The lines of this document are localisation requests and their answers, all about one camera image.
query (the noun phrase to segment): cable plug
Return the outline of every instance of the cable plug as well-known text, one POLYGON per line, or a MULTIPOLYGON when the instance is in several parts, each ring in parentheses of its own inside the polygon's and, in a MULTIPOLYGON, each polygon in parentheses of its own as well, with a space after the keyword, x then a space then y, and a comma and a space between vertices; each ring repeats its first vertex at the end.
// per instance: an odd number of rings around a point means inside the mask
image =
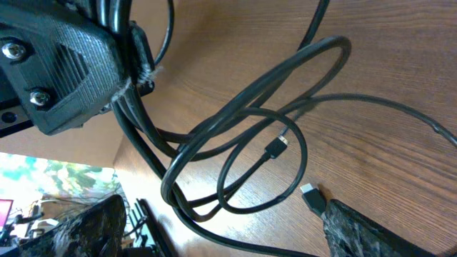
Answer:
POLYGON ((325 197, 319 189, 314 188, 310 183, 300 187, 302 199, 305 201, 308 208, 314 212, 317 216, 322 217, 322 213, 326 211, 327 202, 325 197))
POLYGON ((275 159, 287 149, 287 144, 287 139, 283 136, 278 136, 266 146, 265 152, 270 155, 270 158, 275 159))

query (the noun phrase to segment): wood grain surface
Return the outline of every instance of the wood grain surface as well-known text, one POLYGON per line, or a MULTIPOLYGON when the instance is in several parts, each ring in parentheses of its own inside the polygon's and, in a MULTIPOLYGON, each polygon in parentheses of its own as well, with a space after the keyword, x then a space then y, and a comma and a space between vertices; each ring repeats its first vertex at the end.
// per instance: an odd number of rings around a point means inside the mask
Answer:
MULTIPOLYGON (((154 123, 186 133, 241 89, 294 53, 318 1, 180 1, 169 52, 144 97, 154 123)), ((137 1, 133 17, 159 49, 165 1, 137 1)), ((457 133, 457 1, 332 1, 314 41, 344 35, 348 63, 321 92, 371 94, 407 104, 457 133)), ((338 56, 332 50, 297 69, 266 103, 278 109, 317 82, 338 56)), ((204 148, 218 146, 259 121, 249 118, 204 148)), ((428 251, 457 251, 457 150, 405 114, 359 102, 319 104, 298 121, 308 143, 303 183, 318 185, 382 226, 428 251)), ((265 129, 236 160, 227 183, 263 153, 281 130, 265 129)), ((269 161, 231 200, 252 206, 285 190, 296 175, 299 148, 269 161)), ((215 192, 228 153, 190 163, 178 183, 187 198, 215 192)), ((166 165, 169 158, 159 154, 166 165)), ((178 256, 252 256, 188 230, 160 197, 160 180, 124 138, 115 167, 130 198, 146 198, 178 256)), ((203 213, 209 208, 199 208, 203 213)), ((251 215, 220 212, 202 223, 241 241, 329 256, 322 222, 297 189, 283 203, 251 215)))

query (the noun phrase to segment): screw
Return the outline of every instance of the screw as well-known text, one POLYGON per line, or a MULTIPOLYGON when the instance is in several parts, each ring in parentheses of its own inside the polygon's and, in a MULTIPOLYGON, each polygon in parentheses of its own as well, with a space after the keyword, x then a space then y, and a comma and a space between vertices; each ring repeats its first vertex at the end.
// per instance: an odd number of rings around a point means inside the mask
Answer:
POLYGON ((11 60, 21 60, 26 55, 25 47, 20 44, 7 43, 1 47, 3 54, 11 60))
POLYGON ((4 123, 13 123, 17 120, 17 114, 7 111, 6 113, 1 115, 1 120, 4 123))
POLYGON ((36 106, 45 106, 49 100, 51 100, 51 96, 41 90, 35 90, 30 93, 30 102, 36 106))

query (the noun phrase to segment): black object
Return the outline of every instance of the black object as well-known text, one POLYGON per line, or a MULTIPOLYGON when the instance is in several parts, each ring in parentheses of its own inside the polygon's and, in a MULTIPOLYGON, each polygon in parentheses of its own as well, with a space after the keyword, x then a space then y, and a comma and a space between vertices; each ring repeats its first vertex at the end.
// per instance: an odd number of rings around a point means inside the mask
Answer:
POLYGON ((130 79, 142 96, 153 91, 149 74, 154 60, 145 33, 116 20, 129 15, 130 4, 111 1, 119 7, 119 15, 109 20, 113 31, 94 23, 94 4, 0 0, 0 47, 24 48, 20 59, 0 53, 0 137, 33 125, 47 135, 80 127, 108 111, 130 79), (118 39, 121 33, 130 38, 129 45, 118 39), (49 95, 49 100, 34 104, 35 91, 49 95))
POLYGON ((308 208, 313 211, 319 218, 322 217, 324 211, 326 211, 327 203, 319 189, 314 188, 311 184, 306 184, 300 187, 302 199, 305 201, 308 208))
POLYGON ((283 136, 279 136, 266 146, 265 152, 270 155, 270 158, 275 159, 287 149, 287 143, 283 136))
POLYGON ((335 199, 323 215, 323 231, 335 257, 434 256, 335 199))
POLYGON ((126 225, 124 200, 110 196, 1 257, 116 256, 126 225))
POLYGON ((20 61, 0 56, 9 98, 12 89, 45 134, 82 125, 128 78, 113 36, 56 1, 1 0, 0 24, 0 46, 15 43, 26 49, 20 61), (30 102, 35 89, 51 96, 46 106, 30 102))

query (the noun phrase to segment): black cable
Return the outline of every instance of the black cable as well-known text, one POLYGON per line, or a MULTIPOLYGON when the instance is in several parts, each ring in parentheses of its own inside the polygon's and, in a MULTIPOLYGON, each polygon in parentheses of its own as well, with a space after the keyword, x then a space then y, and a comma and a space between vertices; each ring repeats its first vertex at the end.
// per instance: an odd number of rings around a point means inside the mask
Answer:
POLYGON ((132 233, 135 233, 135 231, 137 231, 140 227, 142 227, 145 223, 146 223, 146 218, 143 218, 142 220, 140 220, 135 226, 133 229, 131 229, 128 233, 125 233, 122 237, 127 237, 127 236, 130 236, 132 233))
POLYGON ((159 63, 162 61, 162 58, 165 56, 166 50, 168 50, 170 42, 171 42, 171 36, 173 35, 173 28, 174 28, 174 3, 173 0, 168 0, 168 7, 169 7, 169 25, 166 28, 166 33, 165 33, 165 39, 164 43, 162 44, 162 47, 157 54, 156 60, 155 60, 155 65, 159 65, 159 63))
MULTIPOLYGON (((163 180, 161 185, 161 194, 165 202, 173 206, 174 211, 180 220, 198 235, 207 238, 208 240, 215 243, 220 243, 221 245, 237 248, 243 251, 276 256, 311 256, 306 253, 299 253, 296 251, 289 251, 268 246, 258 246, 250 243, 235 241, 229 238, 224 238, 210 231, 207 231, 206 229, 200 227, 196 222, 209 220, 214 215, 216 215, 216 213, 221 210, 221 208, 225 208, 226 210, 233 213, 253 213, 255 211, 261 211, 272 207, 277 203, 280 203, 287 196, 289 196, 297 187, 298 183, 304 175, 308 151, 306 148, 305 138, 303 137, 303 134, 301 133, 298 126, 294 123, 294 120, 298 119, 301 115, 303 115, 303 113, 311 110, 315 105, 321 102, 335 100, 356 100, 395 108, 427 123, 437 133, 445 137, 455 147, 457 147, 457 139, 454 135, 452 135, 450 131, 442 127, 442 125, 426 116, 425 114, 422 114, 419 111, 403 104, 381 99, 375 96, 365 96, 359 94, 332 94, 313 97, 315 93, 321 90, 343 68, 351 53, 350 41, 342 36, 332 36, 310 45, 312 38, 316 34, 318 25, 321 23, 323 15, 325 14, 327 6, 328 1, 319 2, 319 6, 316 10, 313 20, 296 54, 294 54, 291 58, 286 59, 277 67, 271 69, 269 72, 255 80, 251 85, 249 85, 228 104, 226 104, 217 114, 207 118, 205 121, 201 122, 194 129, 192 129, 191 133, 173 133, 156 128, 148 117, 146 109, 141 102, 141 98, 134 87, 126 91, 124 98, 121 98, 116 103, 113 103, 113 110, 116 114, 116 118, 118 119, 121 128, 124 130, 129 140, 132 142, 140 155, 145 159, 154 173, 163 180), (286 104, 278 111, 271 111, 260 108, 276 92, 276 90, 282 85, 282 83, 288 78, 294 69, 298 68, 300 65, 321 54, 322 52, 335 47, 339 47, 341 49, 340 56, 336 63, 329 70, 329 72, 316 85, 312 86, 309 90, 301 94, 299 97, 295 98, 289 104, 286 104), (298 114, 295 115, 293 120, 286 117, 286 114, 297 110, 298 114), (237 137, 231 139, 229 142, 223 144, 222 146, 216 147, 209 151, 198 152, 199 149, 210 138, 228 131, 250 115, 265 116, 266 118, 248 130, 244 131, 237 137), (287 127, 295 133, 298 142, 300 143, 301 165, 297 176, 292 184, 275 199, 266 203, 262 203, 260 206, 249 208, 234 208, 228 204, 228 200, 240 189, 240 187, 247 181, 247 179, 262 164, 269 160, 269 155, 264 154, 245 174, 243 174, 231 185, 224 188, 224 180, 226 174, 229 172, 231 164, 234 162, 239 153, 244 149, 244 147, 249 143, 249 141, 274 121, 281 121, 285 123, 285 125, 287 125, 287 127), (168 170, 139 135, 136 127, 140 128, 160 151, 163 151, 167 156, 173 158, 168 170), (180 145, 178 148, 173 148, 169 145, 169 142, 179 143, 180 145), (219 175, 216 193, 200 199, 187 201, 184 193, 176 183, 176 179, 184 166, 189 161, 198 161, 206 158, 211 158, 212 156, 227 151, 232 147, 235 148, 229 155, 226 163, 224 164, 224 167, 222 168, 221 174, 219 175), (200 215, 195 212, 195 207, 205 205, 212 201, 218 201, 218 203, 216 207, 214 207, 207 214, 200 215)), ((111 13, 113 10, 116 11, 116 9, 110 9, 110 21, 112 20, 112 17, 116 16, 111 13)), ((162 59, 165 51, 168 48, 171 33, 173 31, 174 7, 171 0, 169 0, 169 12, 169 28, 167 29, 167 35, 164 40, 164 45, 162 47, 161 53, 158 55, 155 63, 160 62, 162 59)))
POLYGON ((116 35, 126 35, 132 0, 109 0, 108 28, 116 35))
POLYGON ((103 27, 108 26, 109 0, 96 0, 96 10, 99 24, 103 27))

